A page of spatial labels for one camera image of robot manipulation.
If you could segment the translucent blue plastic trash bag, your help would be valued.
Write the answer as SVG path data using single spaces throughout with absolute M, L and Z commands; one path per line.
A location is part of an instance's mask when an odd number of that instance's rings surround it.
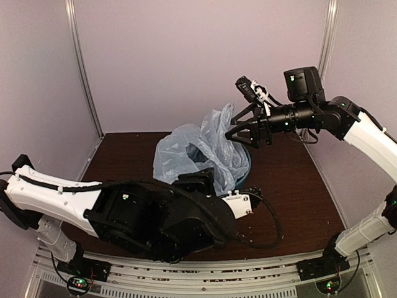
M 234 104 L 222 110 L 212 109 L 200 126 L 184 124 L 156 145 L 153 178 L 173 183 L 182 174 L 214 169 L 214 187 L 218 195 L 236 189 L 238 181 L 249 173 L 248 154 L 240 143 L 227 140 Z

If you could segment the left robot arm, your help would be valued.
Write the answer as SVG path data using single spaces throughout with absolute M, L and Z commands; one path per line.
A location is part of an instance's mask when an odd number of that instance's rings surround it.
M 222 247 L 237 236 L 237 221 L 262 199 L 258 187 L 215 192 L 215 171 L 181 174 L 173 183 L 149 181 L 68 181 L 36 171 L 20 155 L 1 173 L 1 211 L 42 242 L 75 275 L 89 270 L 79 247 L 51 220 L 149 260 L 177 263 L 192 253 Z

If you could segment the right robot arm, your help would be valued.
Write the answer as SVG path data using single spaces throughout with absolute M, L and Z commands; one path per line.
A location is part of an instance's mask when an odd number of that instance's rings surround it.
M 364 108 L 344 96 L 325 98 L 318 69 L 314 66 L 284 72 L 290 104 L 273 101 L 267 88 L 242 76 L 235 86 L 249 103 L 232 118 L 228 140 L 259 148 L 263 140 L 272 143 L 275 133 L 296 129 L 325 130 L 338 140 L 358 149 L 392 180 L 396 179 L 396 140 Z M 318 269 L 331 274 L 359 248 L 386 233 L 396 231 L 396 190 L 353 227 L 333 237 L 318 260 Z

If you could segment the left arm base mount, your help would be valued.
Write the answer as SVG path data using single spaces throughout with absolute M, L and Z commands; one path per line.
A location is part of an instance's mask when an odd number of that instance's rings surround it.
M 66 283 L 72 296 L 81 297 L 91 290 L 97 290 L 99 282 L 106 282 L 111 265 L 105 261 L 83 258 L 82 263 L 73 267 L 65 262 L 57 262 L 55 272 Z

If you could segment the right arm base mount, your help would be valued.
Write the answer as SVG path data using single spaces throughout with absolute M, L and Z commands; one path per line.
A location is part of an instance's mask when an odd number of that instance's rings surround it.
M 317 290 L 327 296 L 337 294 L 342 287 L 341 273 L 350 268 L 346 260 L 329 261 L 324 257 L 299 261 L 300 281 L 314 280 Z

